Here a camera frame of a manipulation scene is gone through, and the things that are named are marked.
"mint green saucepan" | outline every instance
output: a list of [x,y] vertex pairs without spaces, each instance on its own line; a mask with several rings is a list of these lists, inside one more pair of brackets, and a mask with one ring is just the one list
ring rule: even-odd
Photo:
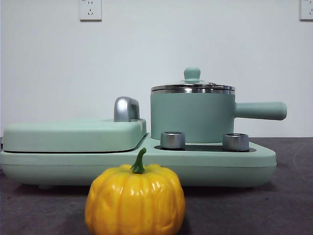
[[199,68],[187,68],[185,79],[151,88],[151,137],[183,132],[187,143],[222,142],[234,132],[234,118],[283,120],[282,102],[236,103],[235,88],[200,80]]

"gray tablecloth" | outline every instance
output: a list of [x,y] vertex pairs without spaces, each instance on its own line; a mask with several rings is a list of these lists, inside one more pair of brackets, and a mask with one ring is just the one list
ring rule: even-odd
[[[313,235],[313,138],[253,138],[277,153],[257,188],[184,187],[180,235]],[[89,187],[40,190],[1,177],[1,235],[88,235]]]

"silver control knob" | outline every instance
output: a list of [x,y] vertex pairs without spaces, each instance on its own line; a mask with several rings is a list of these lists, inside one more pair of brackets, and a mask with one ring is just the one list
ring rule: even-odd
[[238,133],[225,134],[223,135],[223,149],[230,151],[248,151],[249,136]]
[[161,134],[162,148],[185,148],[185,134],[182,132],[168,131]]

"saucepan handle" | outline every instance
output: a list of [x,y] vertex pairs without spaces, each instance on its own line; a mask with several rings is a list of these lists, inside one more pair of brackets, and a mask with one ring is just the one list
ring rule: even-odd
[[236,103],[235,117],[283,120],[287,116],[287,106],[283,102]]
[[114,105],[114,121],[131,119],[140,119],[138,101],[126,96],[117,98]]

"saucepan lid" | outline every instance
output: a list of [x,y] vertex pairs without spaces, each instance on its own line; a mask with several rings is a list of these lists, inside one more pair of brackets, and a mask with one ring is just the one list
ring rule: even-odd
[[153,94],[161,93],[220,93],[235,94],[235,88],[226,85],[218,85],[213,82],[200,80],[199,68],[186,68],[184,71],[184,80],[175,84],[166,84],[152,87]]

